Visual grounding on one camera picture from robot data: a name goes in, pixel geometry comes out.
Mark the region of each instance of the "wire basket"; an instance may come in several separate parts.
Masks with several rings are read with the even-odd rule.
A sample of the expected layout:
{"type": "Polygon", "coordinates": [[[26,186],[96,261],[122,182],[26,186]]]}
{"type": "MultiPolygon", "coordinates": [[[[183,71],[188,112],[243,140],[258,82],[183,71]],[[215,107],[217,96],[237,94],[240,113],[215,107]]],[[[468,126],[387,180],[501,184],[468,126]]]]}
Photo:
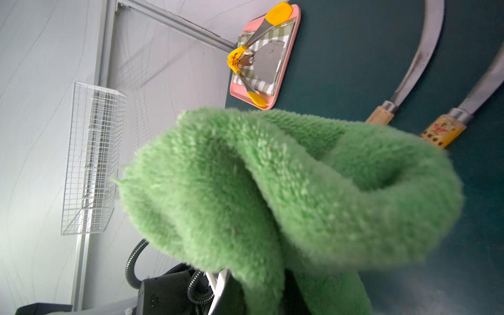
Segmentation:
{"type": "Polygon", "coordinates": [[[61,234],[103,232],[114,211],[126,96],[75,82],[61,234]]]}

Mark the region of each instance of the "pink tray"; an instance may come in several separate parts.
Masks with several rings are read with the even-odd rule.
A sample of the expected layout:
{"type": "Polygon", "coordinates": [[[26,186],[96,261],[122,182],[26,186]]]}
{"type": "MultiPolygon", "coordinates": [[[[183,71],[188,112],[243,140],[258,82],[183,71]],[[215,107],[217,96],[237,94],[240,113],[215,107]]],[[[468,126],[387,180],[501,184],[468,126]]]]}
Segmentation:
{"type": "MultiPolygon", "coordinates": [[[[285,59],[282,64],[282,69],[280,70],[280,77],[278,78],[278,83],[277,83],[277,88],[275,90],[275,95],[269,96],[269,95],[266,95],[266,94],[258,91],[258,93],[262,97],[264,97],[264,99],[266,100],[266,107],[261,108],[259,106],[256,106],[254,104],[254,102],[252,102],[252,100],[248,97],[247,90],[246,90],[245,86],[231,82],[231,85],[229,86],[229,93],[232,96],[234,96],[244,102],[247,102],[248,104],[253,105],[259,109],[262,109],[262,110],[268,110],[271,107],[273,107],[273,105],[275,105],[277,98],[278,98],[278,93],[280,92],[280,87],[282,85],[283,77],[285,75],[285,69],[287,68],[287,64],[289,62],[289,57],[290,57],[290,53],[292,51],[292,46],[294,45],[294,40],[296,39],[297,29],[299,28],[299,22],[301,22],[301,10],[299,9],[299,7],[297,5],[292,5],[292,9],[293,9],[292,14],[289,17],[289,20],[292,20],[294,18],[297,18],[297,19],[296,19],[296,23],[294,24],[294,29],[292,30],[292,34],[291,34],[291,37],[289,40],[289,46],[287,47],[287,53],[285,54],[285,59]]],[[[243,32],[251,32],[251,31],[257,30],[257,28],[263,22],[263,20],[264,20],[264,17],[260,17],[258,19],[255,19],[255,20],[249,22],[243,28],[243,32]]]]}

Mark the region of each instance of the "metal ferrule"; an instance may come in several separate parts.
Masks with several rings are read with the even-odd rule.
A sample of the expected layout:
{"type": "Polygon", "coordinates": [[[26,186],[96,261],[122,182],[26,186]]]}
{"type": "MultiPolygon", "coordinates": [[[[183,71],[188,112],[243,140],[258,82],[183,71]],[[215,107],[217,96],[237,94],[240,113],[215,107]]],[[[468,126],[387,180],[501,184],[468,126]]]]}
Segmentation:
{"type": "Polygon", "coordinates": [[[464,125],[467,125],[467,123],[469,121],[471,121],[471,119],[473,117],[471,114],[469,114],[465,110],[459,109],[459,108],[452,108],[452,110],[450,110],[448,115],[455,118],[456,120],[460,121],[464,125]]]}
{"type": "Polygon", "coordinates": [[[382,107],[383,107],[383,109],[385,109],[389,113],[393,114],[399,106],[392,103],[391,101],[385,101],[385,102],[383,102],[382,107]]]}

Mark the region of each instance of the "dark green table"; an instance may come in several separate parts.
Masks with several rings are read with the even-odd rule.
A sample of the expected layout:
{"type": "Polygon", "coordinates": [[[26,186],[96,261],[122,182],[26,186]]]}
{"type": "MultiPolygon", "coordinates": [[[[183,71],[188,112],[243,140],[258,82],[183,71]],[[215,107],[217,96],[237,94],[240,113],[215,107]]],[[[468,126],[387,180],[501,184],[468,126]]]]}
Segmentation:
{"type": "MultiPolygon", "coordinates": [[[[301,25],[274,108],[365,120],[409,67],[423,1],[292,3],[301,7],[301,25]]],[[[503,39],[503,0],[447,0],[437,50],[391,126],[419,134],[458,106],[503,39]]],[[[252,108],[228,94],[231,107],[252,108]]],[[[456,227],[425,264],[361,274],[377,314],[504,314],[503,131],[501,86],[447,148],[465,185],[456,227]]]]}

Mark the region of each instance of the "yellow knife handle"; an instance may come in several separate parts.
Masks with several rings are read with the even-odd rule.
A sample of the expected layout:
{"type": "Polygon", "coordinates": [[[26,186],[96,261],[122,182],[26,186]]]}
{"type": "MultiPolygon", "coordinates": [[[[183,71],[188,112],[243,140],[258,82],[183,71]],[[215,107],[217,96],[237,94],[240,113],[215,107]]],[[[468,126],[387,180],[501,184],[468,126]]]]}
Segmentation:
{"type": "Polygon", "coordinates": [[[366,119],[366,122],[386,126],[390,123],[392,118],[394,118],[394,114],[384,109],[383,107],[378,106],[371,114],[371,116],[366,119]]]}
{"type": "Polygon", "coordinates": [[[442,115],[429,128],[422,132],[420,136],[436,147],[444,149],[465,128],[466,126],[460,120],[449,115],[442,115]]]}
{"type": "Polygon", "coordinates": [[[229,55],[227,56],[227,65],[233,70],[235,74],[239,71],[238,69],[238,62],[240,60],[241,55],[246,51],[246,49],[243,46],[238,47],[237,49],[233,50],[229,55]]]}

